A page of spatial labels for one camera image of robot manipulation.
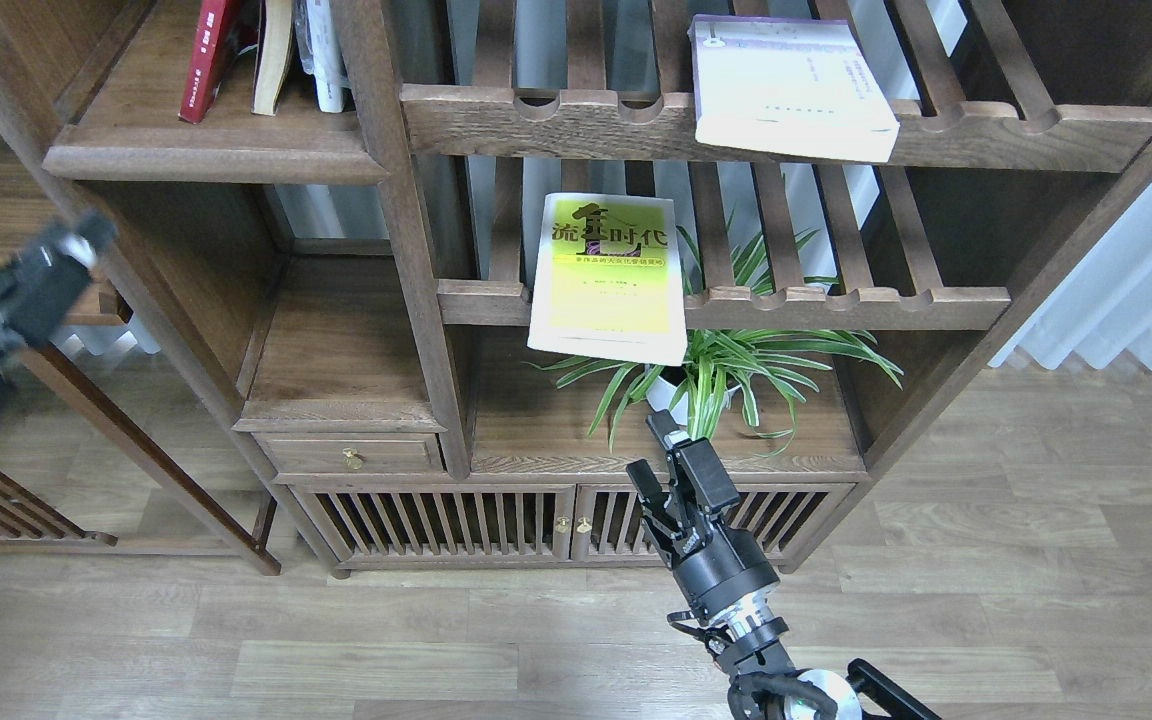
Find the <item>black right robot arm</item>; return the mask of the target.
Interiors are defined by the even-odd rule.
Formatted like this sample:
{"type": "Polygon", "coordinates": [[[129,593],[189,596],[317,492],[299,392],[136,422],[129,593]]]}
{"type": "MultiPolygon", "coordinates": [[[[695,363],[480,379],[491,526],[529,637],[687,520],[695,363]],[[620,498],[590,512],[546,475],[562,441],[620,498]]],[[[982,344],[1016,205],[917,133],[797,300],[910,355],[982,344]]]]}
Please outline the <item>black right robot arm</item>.
{"type": "Polygon", "coordinates": [[[694,439],[667,411],[646,419],[666,450],[669,488],[645,460],[628,464],[643,526],[685,597],[673,628],[707,647],[730,679],[727,703],[735,719],[934,719],[935,712],[863,659],[844,676],[791,662],[780,637],[788,626],[767,605],[780,577],[755,536],[732,528],[723,511],[738,492],[708,439],[694,439]]]}

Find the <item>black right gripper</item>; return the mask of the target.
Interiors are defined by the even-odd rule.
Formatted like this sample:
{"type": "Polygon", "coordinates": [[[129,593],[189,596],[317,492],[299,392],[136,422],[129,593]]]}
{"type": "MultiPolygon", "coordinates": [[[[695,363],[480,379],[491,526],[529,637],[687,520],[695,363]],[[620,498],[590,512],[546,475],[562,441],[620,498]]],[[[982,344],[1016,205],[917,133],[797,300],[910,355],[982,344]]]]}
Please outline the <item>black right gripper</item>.
{"type": "Polygon", "coordinates": [[[751,533],[728,526],[718,515],[738,503],[740,493],[708,438],[694,439],[668,411],[650,414],[646,425],[666,450],[673,484],[664,491],[646,460],[630,462],[626,471],[639,497],[645,532],[691,615],[702,628],[753,632],[771,623],[783,630],[767,605],[780,583],[776,570],[751,533]],[[691,532],[684,502],[705,514],[691,532]]]}

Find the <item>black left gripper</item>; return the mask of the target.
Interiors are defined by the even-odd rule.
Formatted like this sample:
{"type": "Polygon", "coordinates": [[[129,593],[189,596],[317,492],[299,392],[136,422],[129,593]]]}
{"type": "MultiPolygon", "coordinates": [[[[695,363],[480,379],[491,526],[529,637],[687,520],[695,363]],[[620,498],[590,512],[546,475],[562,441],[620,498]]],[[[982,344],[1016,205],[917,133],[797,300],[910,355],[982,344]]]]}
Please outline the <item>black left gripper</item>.
{"type": "Polygon", "coordinates": [[[15,393],[3,361],[20,347],[50,341],[88,286],[99,256],[116,237],[115,223],[88,211],[76,225],[47,223],[0,265],[0,415],[15,393]]]}

